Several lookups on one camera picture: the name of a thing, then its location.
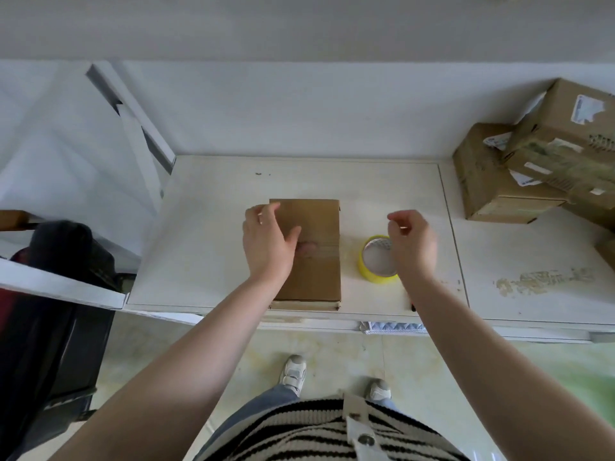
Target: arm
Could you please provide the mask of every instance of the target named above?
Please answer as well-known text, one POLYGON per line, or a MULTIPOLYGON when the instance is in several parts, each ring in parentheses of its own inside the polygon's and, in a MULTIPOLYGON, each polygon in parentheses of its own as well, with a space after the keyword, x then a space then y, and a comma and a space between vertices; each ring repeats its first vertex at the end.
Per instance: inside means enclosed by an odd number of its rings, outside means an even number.
POLYGON ((277 207, 246 211, 243 248, 250 278, 96 411, 51 461, 184 457, 292 268, 301 229, 285 240, 277 207))
POLYGON ((434 280, 437 242, 419 212, 395 212, 389 219, 399 277, 503 455, 510 461, 615 459, 611 426, 434 280))

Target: white sneaker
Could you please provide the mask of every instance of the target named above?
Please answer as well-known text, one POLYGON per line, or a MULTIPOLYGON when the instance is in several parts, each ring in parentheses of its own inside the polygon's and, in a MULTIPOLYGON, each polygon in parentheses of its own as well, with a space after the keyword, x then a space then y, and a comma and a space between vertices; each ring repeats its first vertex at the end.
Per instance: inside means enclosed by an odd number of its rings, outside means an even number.
POLYGON ((284 365, 284 369, 280 375, 280 383, 293 390, 295 394, 299 396, 303 388, 303 382, 305 382, 306 379, 307 368, 308 364, 303 356, 293 354, 287 359, 284 365))
POLYGON ((365 399, 370 401, 390 400, 389 384, 382 379, 374 380, 368 387, 365 399))

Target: black chair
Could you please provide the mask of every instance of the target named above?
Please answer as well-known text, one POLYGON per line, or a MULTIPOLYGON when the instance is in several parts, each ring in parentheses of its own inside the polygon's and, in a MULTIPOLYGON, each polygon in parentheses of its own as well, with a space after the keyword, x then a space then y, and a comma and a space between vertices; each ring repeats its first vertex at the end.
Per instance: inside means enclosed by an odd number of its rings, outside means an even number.
MULTIPOLYGON (((82 224, 39 224, 12 260, 120 291, 113 256, 82 224)), ((114 312, 1 292, 0 460, 12 461, 92 414, 114 312)))

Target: tiled floor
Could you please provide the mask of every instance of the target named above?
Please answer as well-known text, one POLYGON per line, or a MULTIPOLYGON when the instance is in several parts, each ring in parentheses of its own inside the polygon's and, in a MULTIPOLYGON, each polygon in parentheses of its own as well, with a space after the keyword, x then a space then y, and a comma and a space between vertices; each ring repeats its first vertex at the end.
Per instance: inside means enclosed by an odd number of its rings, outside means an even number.
MULTIPOLYGON (((189 326, 119 313, 98 380, 94 407, 189 330, 189 326)), ((577 394, 595 399, 607 388, 615 394, 615 344, 515 344, 542 368, 577 394)), ((398 408, 444 434, 471 459, 503 459, 457 388, 428 337, 257 331, 218 407, 190 449, 192 459, 209 437, 242 403, 277 383, 288 354, 307 358, 308 377, 302 396, 316 398, 352 390, 362 393, 371 377, 390 383, 398 408)), ((68 435, 24 455, 43 461, 68 435)))

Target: striped sweater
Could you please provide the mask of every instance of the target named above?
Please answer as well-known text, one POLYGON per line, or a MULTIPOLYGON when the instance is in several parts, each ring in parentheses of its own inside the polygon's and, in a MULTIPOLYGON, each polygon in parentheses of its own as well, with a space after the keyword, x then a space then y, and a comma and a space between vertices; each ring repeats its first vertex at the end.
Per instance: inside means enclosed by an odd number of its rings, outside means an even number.
MULTIPOLYGON (((357 458, 348 441, 344 400, 326 398, 286 404, 235 424, 196 461, 342 460, 357 458)), ((377 444, 391 460, 467 460, 428 426, 366 402, 377 444)))

